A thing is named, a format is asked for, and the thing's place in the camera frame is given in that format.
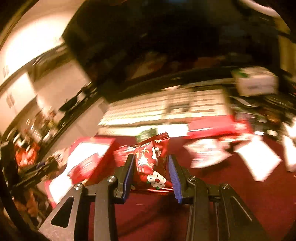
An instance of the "small cardboard box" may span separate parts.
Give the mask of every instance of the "small cardboard box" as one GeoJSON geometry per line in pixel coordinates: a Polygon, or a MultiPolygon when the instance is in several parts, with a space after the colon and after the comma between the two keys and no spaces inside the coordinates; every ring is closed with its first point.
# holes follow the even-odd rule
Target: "small cardboard box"
{"type": "Polygon", "coordinates": [[[266,68],[256,66],[236,69],[231,73],[241,96],[277,93],[278,77],[266,68]]]}

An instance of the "table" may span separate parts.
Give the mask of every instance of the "table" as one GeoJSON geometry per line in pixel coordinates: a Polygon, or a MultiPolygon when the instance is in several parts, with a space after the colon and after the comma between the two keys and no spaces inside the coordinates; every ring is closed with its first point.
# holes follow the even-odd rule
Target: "table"
{"type": "MultiPolygon", "coordinates": [[[[134,137],[116,137],[116,140],[120,145],[135,143],[134,137]]],[[[264,141],[284,159],[280,144],[267,138],[264,141]]],[[[180,165],[190,168],[191,157],[183,148],[185,142],[181,137],[171,137],[169,153],[176,155],[180,165]]],[[[280,241],[296,219],[296,173],[287,172],[284,162],[264,182],[254,181],[236,153],[217,165],[190,169],[190,173],[208,184],[229,183],[272,241],[280,241]]],[[[179,205],[173,195],[131,194],[124,205],[115,205],[115,212],[120,241],[185,240],[188,206],[179,205]]]]}

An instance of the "silver screw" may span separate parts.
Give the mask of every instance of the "silver screw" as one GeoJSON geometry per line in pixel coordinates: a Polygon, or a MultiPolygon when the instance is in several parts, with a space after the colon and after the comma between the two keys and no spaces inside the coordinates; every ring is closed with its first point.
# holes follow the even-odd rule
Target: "silver screw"
{"type": "Polygon", "coordinates": [[[110,177],[107,177],[107,181],[112,183],[112,182],[115,182],[116,181],[116,177],[115,176],[110,176],[110,177]]]}
{"type": "Polygon", "coordinates": [[[75,190],[79,190],[79,189],[81,189],[82,187],[83,187],[83,184],[82,184],[82,183],[77,183],[77,184],[74,185],[74,189],[75,189],[75,190]]]}
{"type": "Polygon", "coordinates": [[[227,184],[227,183],[226,183],[226,184],[223,184],[223,185],[222,185],[222,188],[224,188],[224,189],[229,189],[229,188],[230,188],[230,185],[227,184]]]}
{"type": "Polygon", "coordinates": [[[189,181],[192,181],[192,182],[195,182],[196,179],[197,179],[196,176],[190,176],[190,177],[189,177],[189,181]]]}

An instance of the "desk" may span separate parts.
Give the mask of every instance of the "desk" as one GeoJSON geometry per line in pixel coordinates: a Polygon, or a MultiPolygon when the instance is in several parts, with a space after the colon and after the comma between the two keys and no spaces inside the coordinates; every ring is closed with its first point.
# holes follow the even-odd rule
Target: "desk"
{"type": "MultiPolygon", "coordinates": [[[[132,145],[134,137],[116,137],[120,145],[132,145]]],[[[280,144],[264,138],[282,158],[280,144]]],[[[183,148],[181,137],[171,137],[169,153],[175,154],[180,165],[190,168],[191,157],[183,148]]],[[[256,182],[238,154],[190,173],[209,184],[229,183],[241,196],[272,241],[280,241],[296,219],[295,173],[286,171],[284,162],[264,182],[256,182]]],[[[124,205],[115,205],[120,241],[183,241],[185,240],[188,207],[177,203],[173,195],[131,194],[124,205]]]]}

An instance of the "white keyboard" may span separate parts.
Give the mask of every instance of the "white keyboard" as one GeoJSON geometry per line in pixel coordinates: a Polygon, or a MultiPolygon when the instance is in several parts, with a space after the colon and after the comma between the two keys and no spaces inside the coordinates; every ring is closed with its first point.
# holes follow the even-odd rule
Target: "white keyboard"
{"type": "Polygon", "coordinates": [[[180,88],[114,102],[99,127],[188,123],[196,117],[229,113],[227,96],[220,86],[180,88]]]}

